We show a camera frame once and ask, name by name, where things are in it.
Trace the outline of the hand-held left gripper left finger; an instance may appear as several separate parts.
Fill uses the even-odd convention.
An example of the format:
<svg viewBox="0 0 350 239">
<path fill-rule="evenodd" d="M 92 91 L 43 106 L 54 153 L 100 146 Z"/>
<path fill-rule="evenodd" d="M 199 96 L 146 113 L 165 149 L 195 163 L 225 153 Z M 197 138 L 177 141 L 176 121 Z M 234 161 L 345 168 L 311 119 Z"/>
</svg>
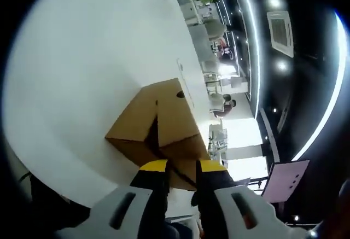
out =
<svg viewBox="0 0 350 239">
<path fill-rule="evenodd" d="M 98 201 L 90 215 L 59 238 L 160 238 L 170 191 L 167 160 L 142 166 L 128 186 Z"/>
</svg>

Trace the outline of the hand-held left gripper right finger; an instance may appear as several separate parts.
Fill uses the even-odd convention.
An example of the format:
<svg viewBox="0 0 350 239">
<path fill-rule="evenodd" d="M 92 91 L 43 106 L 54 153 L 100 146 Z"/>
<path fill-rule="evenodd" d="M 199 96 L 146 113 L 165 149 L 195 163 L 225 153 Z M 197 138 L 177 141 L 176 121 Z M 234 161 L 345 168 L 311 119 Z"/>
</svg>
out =
<svg viewBox="0 0 350 239">
<path fill-rule="evenodd" d="M 313 231 L 280 221 L 262 196 L 236 185 L 217 161 L 196 161 L 196 191 L 205 238 L 314 238 Z"/>
</svg>

